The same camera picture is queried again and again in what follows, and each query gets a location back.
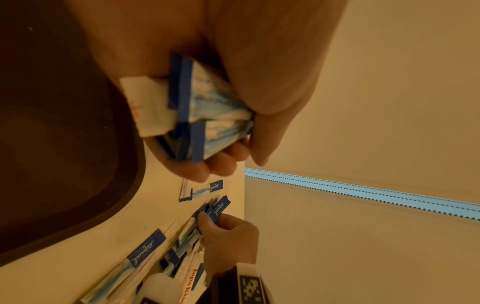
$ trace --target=beige floor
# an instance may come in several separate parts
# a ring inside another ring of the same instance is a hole
[[[480,222],[245,179],[277,304],[479,303]]]

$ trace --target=hand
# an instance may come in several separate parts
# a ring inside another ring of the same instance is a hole
[[[202,212],[197,217],[203,234],[201,245],[205,249],[203,266],[206,281],[212,276],[232,269],[237,263],[255,264],[259,246],[259,230],[252,223],[222,214],[215,225]]]
[[[203,182],[231,175],[251,154],[265,165],[312,95],[347,0],[64,0],[82,25],[91,53],[119,86],[125,76],[164,77],[170,52],[223,68],[256,112],[250,141],[192,164],[169,159],[171,172]]]

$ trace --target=light blue line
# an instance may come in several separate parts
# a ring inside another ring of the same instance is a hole
[[[462,201],[249,168],[245,168],[245,176],[480,220],[480,205]]]

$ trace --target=dark tray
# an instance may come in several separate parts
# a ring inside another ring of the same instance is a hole
[[[60,0],[2,1],[0,15],[1,266],[118,212],[145,155]]]

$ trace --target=white table surface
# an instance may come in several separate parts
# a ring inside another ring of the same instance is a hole
[[[0,267],[0,302],[73,303],[134,250],[155,229],[176,218],[186,221],[207,196],[178,203],[182,179],[168,172],[145,147],[143,182],[133,199],[100,225]],[[231,204],[226,213],[243,218],[245,164],[224,180]]]

